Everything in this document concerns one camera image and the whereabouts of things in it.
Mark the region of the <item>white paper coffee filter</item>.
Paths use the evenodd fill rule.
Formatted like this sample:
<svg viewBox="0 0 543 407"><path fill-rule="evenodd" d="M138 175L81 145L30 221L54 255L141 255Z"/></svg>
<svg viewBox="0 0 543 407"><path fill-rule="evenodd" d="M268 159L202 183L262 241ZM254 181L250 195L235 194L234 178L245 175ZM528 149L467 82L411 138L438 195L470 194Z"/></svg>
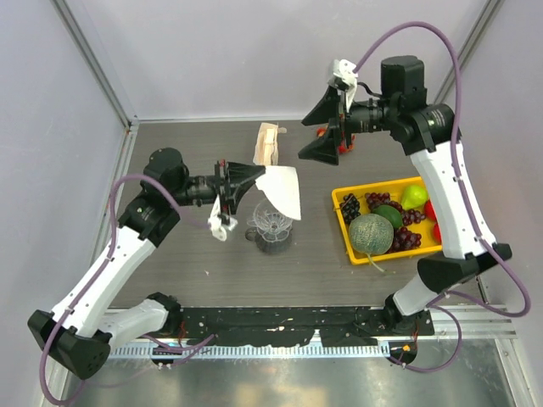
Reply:
<svg viewBox="0 0 543 407"><path fill-rule="evenodd" d="M255 185L279 213L292 220L301 220L299 177L294 167L267 166Z"/></svg>

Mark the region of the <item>grey glass coffee server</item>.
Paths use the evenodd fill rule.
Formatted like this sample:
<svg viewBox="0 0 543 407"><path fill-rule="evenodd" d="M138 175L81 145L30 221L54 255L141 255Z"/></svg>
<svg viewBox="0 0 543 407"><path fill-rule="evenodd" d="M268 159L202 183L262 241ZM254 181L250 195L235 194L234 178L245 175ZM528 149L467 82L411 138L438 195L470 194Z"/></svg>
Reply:
<svg viewBox="0 0 543 407"><path fill-rule="evenodd" d="M256 247L264 254L281 254L287 251L293 241L293 233L289 231L287 236L281 241L268 242L258 231L256 227L250 227L245 231L245 238L253 242Z"/></svg>

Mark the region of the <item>clear plastic coffee dripper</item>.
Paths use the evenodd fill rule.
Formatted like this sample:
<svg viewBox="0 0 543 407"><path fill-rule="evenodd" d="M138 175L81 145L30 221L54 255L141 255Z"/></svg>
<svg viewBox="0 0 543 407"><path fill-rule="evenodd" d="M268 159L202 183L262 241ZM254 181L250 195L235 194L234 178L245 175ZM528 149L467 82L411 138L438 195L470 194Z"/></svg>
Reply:
<svg viewBox="0 0 543 407"><path fill-rule="evenodd" d="M280 213L267 199L260 201L249 223L266 242L279 243L288 238L293 220Z"/></svg>

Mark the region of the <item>yellow plastic tray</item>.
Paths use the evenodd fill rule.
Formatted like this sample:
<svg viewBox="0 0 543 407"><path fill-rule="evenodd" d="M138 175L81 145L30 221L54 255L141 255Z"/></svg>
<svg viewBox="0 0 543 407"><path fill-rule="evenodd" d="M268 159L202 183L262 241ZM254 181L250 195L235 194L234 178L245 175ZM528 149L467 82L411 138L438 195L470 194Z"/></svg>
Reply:
<svg viewBox="0 0 543 407"><path fill-rule="evenodd" d="M388 253L387 251L385 254L367 255L367 254L359 253L351 247L350 240L349 240L349 226L350 225L347 226L344 223L342 215L340 214L340 211L339 211L339 205L343 202L344 196L350 193L353 193L360 202L361 215L366 215L366 214L371 213L370 209L367 207L366 199L364 197L366 193L388 192L393 200L400 203L401 196L404 192L404 189L412 184L420 185L421 187L425 188L422 178L420 176L416 176L416 177L404 178L404 179L393 180L393 181L382 181L382 182L377 182L377 183L364 184L360 186L341 187L341 188L336 188L332 190L332 200L333 200L334 211L336 212L336 215L338 216L339 226L342 231L343 238L346 245L346 253L349 256L351 264L365 265L365 264L371 263L371 261L373 260L378 262L378 261L385 261L385 260L405 258L405 257L410 258L417 255L435 253L442 249L442 246L439 245L434 240L433 233L432 233L434 224L437 223L437 221L433 222L430 219L423 220L420 224L412 224L410 226L406 226L406 228L408 228L410 231L415 232L415 233L420 233L422 235L422 243L419 248L397 252L397 253ZM424 205L415 209L424 213L423 207Z"/></svg>

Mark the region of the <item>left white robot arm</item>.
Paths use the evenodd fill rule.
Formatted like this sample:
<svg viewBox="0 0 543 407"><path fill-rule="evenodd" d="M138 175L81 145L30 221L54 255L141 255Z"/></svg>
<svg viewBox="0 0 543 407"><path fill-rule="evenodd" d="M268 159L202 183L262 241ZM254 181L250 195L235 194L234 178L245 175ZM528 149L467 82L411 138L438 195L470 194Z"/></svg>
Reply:
<svg viewBox="0 0 543 407"><path fill-rule="evenodd" d="M137 267L165 240L182 219L182 208L210 205L206 229L225 240L235 228L234 215L243 195L266 173L263 165L220 160L209 176L191 176L174 148L154 151L141 175L127 175L113 186L140 182L140 193L122 215L112 214L112 235L79 283L49 312L37 310L27 325L42 349L81 380L94 376L109 355L148 333L173 337L182 324L180 304L163 293L148 295L115 318L105 315L111 302Z"/></svg>

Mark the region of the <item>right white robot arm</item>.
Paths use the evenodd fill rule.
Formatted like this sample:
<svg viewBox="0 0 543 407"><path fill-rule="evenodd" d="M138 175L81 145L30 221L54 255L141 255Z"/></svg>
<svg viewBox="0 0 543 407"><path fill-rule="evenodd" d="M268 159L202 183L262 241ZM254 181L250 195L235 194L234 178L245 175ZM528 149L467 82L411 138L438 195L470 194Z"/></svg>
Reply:
<svg viewBox="0 0 543 407"><path fill-rule="evenodd" d="M383 323L394 334L414 324L417 313L445 290L456 287L512 257L484 221L467 176L456 171L463 163L463 146L452 136L455 115L445 104L427 103L424 64L412 55L384 59L381 92L357 102L358 76L346 59L334 60L327 90L302 120L325 125L323 136L305 147L300 159L339 163L339 147L349 147L355 134L387 131L399 142L428 190L441 236L442 249L417 262L417 274L389 295Z"/></svg>

